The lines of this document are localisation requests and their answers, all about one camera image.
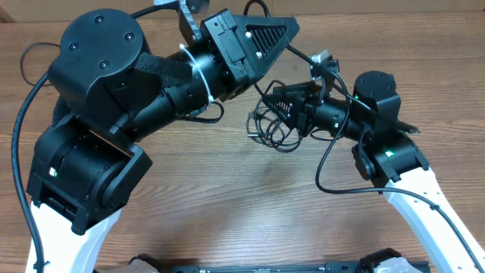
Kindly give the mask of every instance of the screw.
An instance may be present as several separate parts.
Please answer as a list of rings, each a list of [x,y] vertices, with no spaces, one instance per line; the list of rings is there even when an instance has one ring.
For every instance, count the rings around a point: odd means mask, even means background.
[[[101,62],[99,63],[99,68],[101,68],[101,69],[106,69],[106,68],[108,68],[108,67],[109,67],[109,63],[108,63],[108,61],[101,61]]]
[[[133,34],[133,33],[127,33],[127,34],[124,35],[124,38],[125,38],[126,41],[130,41],[133,38],[135,38],[135,34]]]
[[[94,21],[95,21],[97,24],[102,23],[104,20],[105,20],[105,18],[104,18],[103,16],[101,16],[101,15],[96,16],[96,18],[94,18]]]
[[[70,45],[69,45],[69,50],[71,51],[74,51],[76,49],[79,48],[79,45],[77,44],[77,42],[72,42]]]

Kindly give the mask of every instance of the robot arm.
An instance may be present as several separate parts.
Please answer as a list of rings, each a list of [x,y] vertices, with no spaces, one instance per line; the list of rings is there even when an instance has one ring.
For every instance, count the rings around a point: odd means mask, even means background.
[[[228,10],[199,29],[185,0],[159,4],[155,9],[177,10],[189,44],[168,58],[151,54],[133,18],[144,11],[91,11],[62,36],[48,70],[61,96],[52,126],[36,143],[27,185],[45,266],[36,264],[32,243],[27,272],[91,273],[105,236],[152,165],[135,142],[175,120],[200,121],[196,116],[215,99],[242,94],[299,31],[294,17]]]
[[[331,56],[327,55],[314,65],[338,73],[338,62]],[[276,87],[263,97],[263,103],[289,129],[300,130],[304,137],[316,127],[329,131],[336,140],[342,134],[358,141],[352,148],[355,166],[361,176],[375,186],[328,190],[320,185],[317,177],[319,189],[336,194],[383,193],[408,222],[439,272],[480,271],[477,264],[485,267],[485,252],[446,200],[429,162],[402,132],[418,130],[397,120],[401,101],[393,76],[379,71],[360,75],[355,81],[352,98],[354,102],[370,105],[371,110],[352,102],[346,118],[348,105],[330,97],[328,90],[332,83],[323,79],[326,82],[323,86],[327,86],[322,88],[315,83],[322,75],[316,77],[314,74],[311,67],[313,81]]]
[[[162,2],[178,10],[189,44],[168,58],[151,54],[141,27],[122,11],[84,14],[62,37],[61,54],[48,71],[60,106],[36,143],[27,186],[48,262],[45,272],[92,272],[106,234],[152,164],[134,143],[177,119],[195,120],[217,98],[223,102],[246,91],[299,30],[292,17],[238,16],[228,10],[203,20],[199,29],[186,1]],[[392,76],[362,74],[352,99],[369,106],[349,108],[329,96],[334,78],[315,70],[321,66],[338,74],[338,62],[322,55],[315,60],[311,78],[323,80],[323,86],[277,87],[263,103],[304,137],[317,127],[357,140],[352,153],[362,177],[378,190],[430,197],[484,267],[483,250],[444,198],[426,158],[402,132],[417,129],[397,120],[400,98]],[[474,270],[477,262],[437,212],[416,198],[381,191],[440,271]],[[32,245],[27,272],[36,271],[35,254]]]

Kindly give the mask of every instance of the zip tie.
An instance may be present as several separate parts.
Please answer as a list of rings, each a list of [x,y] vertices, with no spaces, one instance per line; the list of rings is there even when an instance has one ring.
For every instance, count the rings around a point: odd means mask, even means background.
[[[211,104],[214,101],[214,97],[211,95],[211,90],[209,89],[209,85],[207,84],[207,80],[205,80],[204,74],[202,73],[202,70],[200,69],[199,64],[194,59],[194,56],[192,56],[192,54],[185,48],[184,44],[179,44],[179,47],[190,57],[190,59],[196,65],[196,68],[199,71],[199,74],[202,77],[202,80],[204,81],[205,88],[207,89],[207,98],[208,98],[209,104]]]

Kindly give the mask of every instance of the wood grain surface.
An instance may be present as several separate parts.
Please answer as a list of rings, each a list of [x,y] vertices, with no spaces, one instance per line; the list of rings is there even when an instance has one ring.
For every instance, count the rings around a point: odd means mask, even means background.
[[[350,89],[362,72],[394,74],[400,118],[430,160],[458,215],[485,246],[485,13],[369,14],[297,17],[293,45],[307,54],[329,49]],[[141,20],[155,55],[183,41],[176,20]],[[0,24],[0,271],[23,272],[30,237],[11,176],[11,131],[30,87],[19,57],[32,42],[59,42],[66,23]],[[36,80],[57,49],[26,58]],[[307,65],[284,52],[261,81],[308,80]],[[58,94],[44,88],[27,113],[20,163],[27,180],[33,145],[49,126]],[[203,265],[273,265],[359,259],[392,247],[429,260],[409,226],[382,196],[332,196],[314,185],[326,143],[305,139],[281,154],[246,137],[258,100],[254,89],[224,103],[218,124],[175,122],[141,142],[154,164],[108,235],[97,266],[124,265],[148,253]],[[207,115],[216,115],[209,110]],[[354,167],[349,140],[339,141],[322,172],[330,188],[370,186]]]
[[[210,0],[208,14],[229,8],[242,13],[246,0]],[[271,14],[365,14],[396,12],[482,11],[484,0],[264,0]],[[116,8],[135,12],[153,4],[152,0],[0,0],[6,13],[15,22],[71,21],[98,8]],[[197,14],[203,18],[208,14]],[[262,14],[255,5],[251,14]],[[158,11],[148,18],[176,18],[173,11]]]

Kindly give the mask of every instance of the velcro strap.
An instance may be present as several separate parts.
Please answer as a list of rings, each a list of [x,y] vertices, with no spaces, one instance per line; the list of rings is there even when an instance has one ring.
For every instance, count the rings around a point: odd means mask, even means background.
[[[192,67],[189,64],[150,55],[146,52],[138,56],[134,68],[159,75],[164,88],[186,83],[192,79]]]

